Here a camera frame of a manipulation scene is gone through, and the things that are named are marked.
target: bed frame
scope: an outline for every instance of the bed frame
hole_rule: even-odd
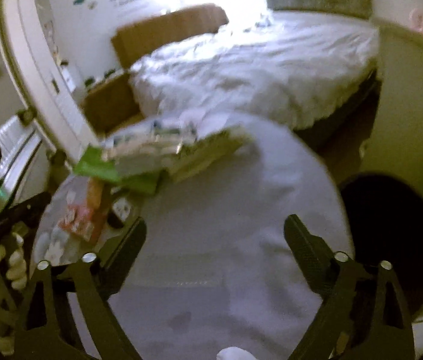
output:
[[[122,68],[128,69],[142,56],[165,44],[204,33],[217,33],[220,26],[227,23],[227,14],[217,5],[194,5],[121,27],[112,38],[112,44]],[[295,133],[311,149],[320,149],[376,87],[376,72],[372,72],[360,85],[359,91],[330,117],[317,121],[307,130]]]

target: brown headboard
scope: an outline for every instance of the brown headboard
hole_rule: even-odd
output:
[[[121,27],[112,38],[112,44],[121,66],[127,69],[165,44],[204,33],[216,33],[220,26],[227,23],[227,14],[217,5],[196,5]]]

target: round table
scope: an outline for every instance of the round table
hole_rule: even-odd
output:
[[[336,186],[320,159],[285,127],[234,112],[190,111],[179,118],[194,120],[201,135],[240,124],[255,142],[145,200],[148,237],[121,291],[110,298],[111,308],[144,360],[215,359],[226,347],[241,347],[259,360],[286,360],[321,299],[284,240],[284,221],[297,214],[332,250],[353,255]],[[37,239],[53,238],[50,217],[73,180],[52,201]],[[78,243],[67,240],[76,259],[86,249]],[[35,262],[43,257],[36,246]],[[96,354],[86,333],[84,344]]]

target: black round stool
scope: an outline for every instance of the black round stool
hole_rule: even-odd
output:
[[[410,314],[423,304],[423,199],[383,174],[359,174],[340,186],[355,245],[355,259],[393,264]]]

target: white blanket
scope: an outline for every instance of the white blanket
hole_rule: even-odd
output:
[[[275,12],[270,26],[165,45],[131,68],[145,116],[239,110],[302,130],[330,116],[376,66],[378,32],[345,16]]]

